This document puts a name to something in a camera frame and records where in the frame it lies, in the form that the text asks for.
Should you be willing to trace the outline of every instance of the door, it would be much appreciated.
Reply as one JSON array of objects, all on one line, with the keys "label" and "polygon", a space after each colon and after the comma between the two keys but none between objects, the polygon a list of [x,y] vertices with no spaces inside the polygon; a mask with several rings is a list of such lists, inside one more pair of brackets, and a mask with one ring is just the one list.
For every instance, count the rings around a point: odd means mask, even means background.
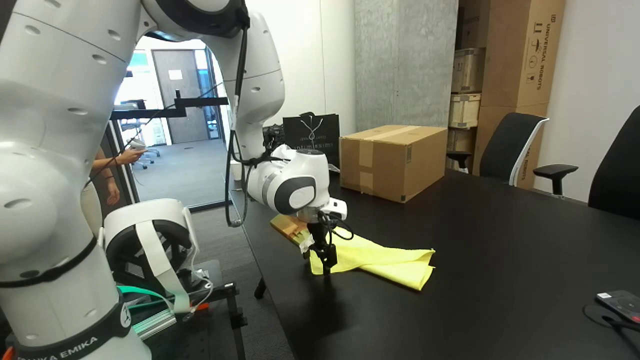
[{"label": "door", "polygon": [[[165,106],[174,103],[176,90],[180,90],[182,97],[201,95],[194,50],[153,50],[152,53]],[[187,108],[186,112],[186,118],[167,119],[173,143],[208,140],[203,109]]]}]

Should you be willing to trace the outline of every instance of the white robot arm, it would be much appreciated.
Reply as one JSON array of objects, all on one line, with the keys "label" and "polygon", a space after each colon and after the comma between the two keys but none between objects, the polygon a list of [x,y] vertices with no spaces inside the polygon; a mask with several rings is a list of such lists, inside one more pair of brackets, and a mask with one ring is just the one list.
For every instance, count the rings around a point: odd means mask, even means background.
[{"label": "white robot arm", "polygon": [[[264,19],[243,0],[0,2],[0,306],[18,357],[150,359],[79,194],[140,38],[202,39],[231,89],[249,24],[233,124],[244,159],[263,158],[262,123],[281,107],[284,81]],[[289,158],[255,163],[248,192],[309,221],[330,264],[318,214],[344,218],[346,206],[329,198],[324,156]]]}]

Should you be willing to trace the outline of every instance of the black shopping bag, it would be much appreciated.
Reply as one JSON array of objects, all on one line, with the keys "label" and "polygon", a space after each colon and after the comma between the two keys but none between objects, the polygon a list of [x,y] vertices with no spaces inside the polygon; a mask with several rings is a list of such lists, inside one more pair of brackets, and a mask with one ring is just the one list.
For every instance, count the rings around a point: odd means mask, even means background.
[{"label": "black shopping bag", "polygon": [[282,119],[285,143],[292,149],[315,149],[326,155],[329,164],[340,168],[340,120],[337,114],[311,112]]}]

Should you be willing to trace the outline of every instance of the hand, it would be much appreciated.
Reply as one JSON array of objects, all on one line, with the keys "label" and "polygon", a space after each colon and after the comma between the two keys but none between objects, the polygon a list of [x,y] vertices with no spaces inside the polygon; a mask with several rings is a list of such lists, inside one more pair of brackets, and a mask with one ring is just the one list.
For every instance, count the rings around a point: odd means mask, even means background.
[{"label": "hand", "polygon": [[138,159],[140,159],[140,156],[142,156],[142,154],[144,154],[145,152],[147,151],[127,149],[120,155],[116,156],[116,162],[118,163],[118,165],[133,164],[138,161]]},{"label": "hand", "polygon": [[116,181],[112,177],[107,179],[107,191],[109,191],[107,205],[113,206],[117,204],[120,201],[120,190],[118,190],[118,185],[116,185]]}]

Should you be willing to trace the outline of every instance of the floor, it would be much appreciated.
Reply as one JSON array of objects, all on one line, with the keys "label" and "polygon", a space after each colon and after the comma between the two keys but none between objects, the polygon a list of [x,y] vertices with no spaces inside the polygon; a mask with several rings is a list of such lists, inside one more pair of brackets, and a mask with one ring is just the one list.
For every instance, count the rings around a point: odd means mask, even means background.
[{"label": "floor", "polygon": [[194,206],[224,200],[227,148],[222,140],[151,149],[158,150],[160,157],[148,152],[133,166],[140,201],[167,197]]},{"label": "floor", "polygon": [[219,260],[224,280],[235,281],[240,290],[238,306],[248,320],[242,328],[247,360],[293,360],[269,291],[262,300],[253,297],[260,272],[242,228],[227,226],[224,208],[200,211],[192,217],[201,248],[197,260]]}]

